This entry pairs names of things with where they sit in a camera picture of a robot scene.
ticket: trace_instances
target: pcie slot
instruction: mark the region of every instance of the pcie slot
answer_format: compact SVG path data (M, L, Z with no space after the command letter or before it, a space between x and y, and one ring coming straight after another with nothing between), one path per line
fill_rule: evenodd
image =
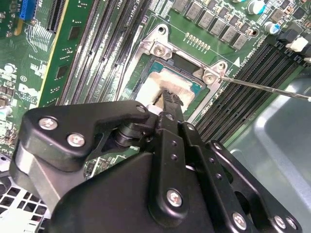
M273 87L278 87L280 86L284 81L286 81L286 79L288 78L288 74L293 73L296 69L297 69L298 65L296 63L292 64L290 66L290 68L283 73L283 75L278 79L278 81L275 83L275 85L273 85ZM240 119L239 122L237 122L233 128L230 129L230 131L228 132L224 132L223 136L221 135L222 139L221 142L224 143L226 140L228 140L233 133L242 126L242 124L244 123L244 121L246 119L248 119L258 108L260 108L260 106L262 104L264 104L264 102L271 96L271 93L269 92L263 92L263 95L261 96L261 98L259 100L255 100L254 102L256 103L251 109L248 110L248 112L246 113L245 117Z
M82 97L81 94L83 92L86 94L86 91L83 91L86 88L86 82L92 83L93 75L97 75L99 68L101 66L100 61L103 59L103 55L105 54L107 50L107 46L111 43L112 33L117 29L117 25L124 12L123 9L125 6L127 6L128 2L123 1L121 3L121 6L118 7L119 11L118 11L117 17L115 19L112 19L117 3L118 3L117 0L113 0L110 2L110 5L108 7L108 12L105 14L104 21L102 23L102 26L99 29L99 34L95 40L95 45L93 46L91 50L93 55L91 55L88 58L87 65L85 66L82 76L79 80L79 85L76 88L74 99L72 101L73 103L84 102L85 98Z
M251 80L249 80L249 81L251 83L262 83L263 81L265 81L265 79L266 79L265 74L269 71L269 68L278 59L279 59L279 55L277 53L268 57L268 59L260 65L260 68L258 70L256 70L255 73L252 73ZM216 130L216 126L219 124L219 122L228 122L224 118L229 116L230 113L233 110L235 110L236 106L238 106L239 103L244 99L244 97L247 96L247 94L252 90L251 88L249 88L247 86L242 86L242 85L239 87L239 89L240 89L239 92L235 92L233 94L233 96L230 98L230 103L224 104L224 108L222 109L220 116L217 118L216 121L213 122L212 125L209 125L207 127L207 130L202 135L202 138L206 138L209 135L211 135Z
M57 33L60 18L62 16L66 0L53 0L48 20L48 31Z
M267 85L271 87L278 87L275 79L277 79L277 75L286 67L288 66L289 60L286 58L283 58L281 62L279 62L277 69L272 70L272 73L269 74L268 78L264 78L263 82L261 82L261 85ZM227 131L228 128L231 129L232 125L235 125L234 121L236 121L240 116L243 116L244 119L247 119L250 115L245 114L245 108L249 107L249 103L254 103L253 108L258 105L254 100L257 99L257 97L263 93L262 90L254 89L251 87L247 87L245 90L245 95L240 98L239 103L235 104L233 115L225 115L225 118L221 120L220 122L226 122L226 124L220 124L221 127L218 129L215 129L213 131L210 131L208 135L213 135L214 138L221 138L221 136L224 134L225 131Z
M91 27L93 26L93 23L96 24L96 22L94 22L94 18L95 18L95 13L97 12L97 8L99 6L99 2L100 2L100 0L94 0L93 5L91 7L91 10L90 10L90 13L89 13L89 16L87 19L87 23L86 23L86 28L85 28L85 31L83 33L83 36L81 38L81 42L79 45L80 49L77 51L75 58L73 59L71 70L70 70L70 73L68 75L67 83L66 83L64 90L63 90L63 94L62 94L62 97L60 100L60 104L65 104L65 101L67 100L68 95L69 95L69 89L73 85L73 82L75 79L75 74L80 67L79 64L81 64L83 51L85 50L87 39L88 39L88 36L90 34L90 31L91 31Z
M106 53L104 54L103 60L108 60L108 58L112 55L112 53L115 51L116 49L116 45L118 43L121 42L121 46L123 44L123 41L127 40L128 35L130 34L134 23L136 22L136 18L138 16L138 13L141 10L141 7L144 3L144 1L140 1L138 6L136 7L136 11L134 13L134 15L132 16L132 19L130 19L130 15L132 13L132 10L134 9L135 3L137 3L135 0L131 1L130 4L127 6L127 9L122 17L122 19L120 20L120 22L118 23L117 26L117 30L115 31L115 33L113 34L113 38L111 40L111 43L109 45L109 47L106 50ZM98 73L93 81L93 88L91 89L91 92L95 92L96 91L96 87L98 85L98 83L100 82L102 75L103 75L102 71L101 73ZM97 97L96 101L101 101L103 99L103 96L106 95L107 91L109 90L109 88L111 87L111 84L113 82L114 77L113 76L107 76L104 84L103 84L103 88L101 89L101 93L100 95Z
M247 79L250 77L250 75L254 72L254 70L261 64L261 62L265 59L267 54L271 51L271 47L268 45L262 45L259 48L259 51L254 54L252 57L252 61L254 62L248 62L245 67L239 71L239 73L236 75L236 78L242 81L247 81ZM230 101L231 96L235 92L237 92L242 87L237 84L230 83L224 93L220 96L220 98L216 101L216 103L223 103ZM206 125L208 125L221 111L222 105L218 106L218 104L214 103L212 107L206 112L206 114L201 118L201 120L196 125L199 133L201 133L205 128Z

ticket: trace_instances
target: black metal bracket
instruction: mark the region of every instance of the black metal bracket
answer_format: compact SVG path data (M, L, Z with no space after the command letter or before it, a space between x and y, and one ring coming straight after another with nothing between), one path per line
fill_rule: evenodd
M175 232L174 229L180 232L185 224L193 226L193 216L200 215L203 211L198 210L205 204L209 215L206 222L209 219L212 222L212 228L206 229L208 232L302 232L297 220L223 145L216 141L204 145L195 127L184 121L177 96L164 92L163 103L164 109L158 116L139 102L131 100L30 110L22 120L19 145L10 172L16 177L17 184L27 190L36 189L43 199L43 195L46 195L44 185L52 185L50 190L56 190L56 194L46 196L52 200L45 202L50 203L52 210L58 202L57 214L72 210L70 216L76 216L85 229L94 229L94 225L80 219L78 213L75 215L75 202L68 200L79 196L83 206L88 206L94 205L92 197L100 202L98 195L102 192L119 196L118 187L122 184L115 182L125 178L128 180L124 176L131 174L130 168L139 167L141 171L133 172L146 175L149 185L136 183L135 186L140 190L139 196L134 195L133 190L133 195L122 200L122 203L130 208L132 201L135 201L142 208L148 208L153 219L153 229L163 231L171 228L172 232ZM42 128L39 122L43 118L53 119L57 127L52 130ZM70 145L68 137L72 133L82 136L84 144L79 147ZM81 176L86 160L111 151L123 151L129 146L139 146L140 154L123 161L111 172L104 172L106 175L103 175L103 182L99 177L85 182L82 178L75 179L75 175ZM25 157L31 161L28 166L23 162L26 161ZM197 177L197 180L191 179L191 185L186 165L192 167ZM33 179L32 176L36 174L43 174L42 179L45 180L41 182L38 178ZM55 179L61 177L71 183L59 185ZM143 180L139 176L135 177L136 180ZM30 180L38 183L32 185ZM104 191L103 187L99 187L103 183L108 185ZM200 194L195 191L197 186L201 189ZM70 203L69 206L66 206L64 200ZM194 209L191 209L191 203L195 205ZM88 209L89 212L83 215L87 217L93 209ZM104 211L105 208L97 210L99 214L96 216L101 217ZM137 213L137 216L142 219L125 221L132 229L137 222L149 219L143 212Z

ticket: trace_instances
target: white connector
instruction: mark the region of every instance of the white connector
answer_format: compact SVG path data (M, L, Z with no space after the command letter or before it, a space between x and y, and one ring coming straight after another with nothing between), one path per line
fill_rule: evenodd
M294 40L292 43L287 44L285 47L295 52L301 52L307 44L308 44L308 41L305 38L299 37L296 40Z

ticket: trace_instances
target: electronic component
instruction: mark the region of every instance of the electronic component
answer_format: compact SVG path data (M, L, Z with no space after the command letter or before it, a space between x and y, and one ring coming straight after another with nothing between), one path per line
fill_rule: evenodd
M244 23L243 26L240 28L241 33L246 33L247 29L249 28L248 23Z
M10 106L3 106L3 104L7 104L8 101L3 97L0 97L0 120L5 120L7 116L12 113L12 109Z
M280 8L284 10L290 3L291 2L289 0L284 0L284 2L280 5Z
M188 0L175 0L172 8L181 13L185 9L187 3Z
M0 86L0 92L6 94L6 87L5 86Z
M271 15L270 19L272 19L275 22L279 22L283 16L284 16L283 11L280 9L276 9Z
M9 100L7 97L5 96L1 96L0 97L0 107L4 107L8 104Z
M227 14L229 12L229 10L228 10L228 8L222 8L221 10L220 10L220 12L218 13L218 16L220 17L220 18L224 18L225 17L225 15Z
M276 35L280 32L280 26L273 22L266 22L263 29L271 35Z
M292 43L287 44L285 47L295 52L301 52L303 48L308 44L308 41L303 37L298 37Z
M286 30L290 30L290 29L293 29L295 30L296 32L298 32L298 34L300 34L302 32L302 28L300 26L298 26L296 23L294 22L291 22L289 24L289 27L286 29Z
M297 10L293 13L293 17L296 19L301 19L305 15L305 10L301 7L298 7Z
M234 47L237 50L240 50L246 42L247 42L247 37L243 34L240 34L235 40L235 42L232 44L232 47Z
M283 42L284 44L289 44L292 43L297 36L298 32L296 32L294 29L289 29L286 32L278 35L277 40Z
M239 20L240 18L239 17L237 17L236 15L234 15L233 17L232 17L232 19L230 20L230 25L232 25L232 26L235 26L235 24L238 22L238 20Z
M81 31L81 26L72 26L70 30L70 34L68 40L75 40L79 37Z
M247 11L251 15L260 15L265 8L266 4L262 0L251 0L247 5Z
M214 23L214 25L209 31L210 33L214 35L219 35L224 29L224 27L225 27L225 22L223 22L221 19L218 18L216 19L216 22Z
M23 0L19 17L23 20L32 19L35 15L36 0Z
M209 11L206 11L203 13L201 19L198 22L198 25L204 29L207 29L213 18L214 16Z
M14 95L14 89L11 89L11 88L6 88L6 94L8 96L13 96Z
M214 7L216 6L217 2L215 0L210 0L209 4L207 5L207 8L212 11Z
M230 41L233 39L236 33L237 30L235 30L233 27L228 27L228 29L225 30L225 33L223 34L221 39L227 43L230 43Z
M186 13L186 17L192 21L194 21L202 10L202 6L194 1L192 5L189 7Z

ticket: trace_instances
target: green circuit board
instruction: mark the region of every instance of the green circuit board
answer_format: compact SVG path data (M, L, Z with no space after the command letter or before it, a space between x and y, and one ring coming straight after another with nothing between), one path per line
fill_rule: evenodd
M184 1L182 10L174 9L173 0L37 0L32 17L23 20L19 12L24 2L26 0L0 2L0 100L6 116L0 120L0 151L8 155L14 151L19 123L27 110L51 104L114 99L123 64L122 59L119 63L116 61L127 44L126 38L133 34L127 34L127 30L137 29L134 18L139 19L144 5L148 9L137 24L142 30L132 54L158 24L165 24L170 44L206 66L225 61L229 77L239 72L265 40L268 33L263 26L276 17L274 13L278 9L283 13L274 23L282 29L295 26L301 33L311 32L309 3L299 0L288 0L285 8L282 6L285 0L266 0L265 10L260 15L247 13L250 0L240 3L188 0ZM194 4L200 6L200 12L194 12L197 15L191 19L189 12ZM213 16L208 29L199 26L204 12ZM57 27L51 27L51 18L55 19ZM237 20L234 24L230 23L233 18ZM126 26L119 31L122 20ZM226 42L222 33L211 33L212 24L217 20L225 24L226 30L232 27L246 38L241 48ZM134 96L135 84L143 78L142 71L151 58L148 54L141 56L134 72L126 77L121 99ZM207 92L205 88L196 96L185 112L186 118ZM202 109L198 118L205 111Z

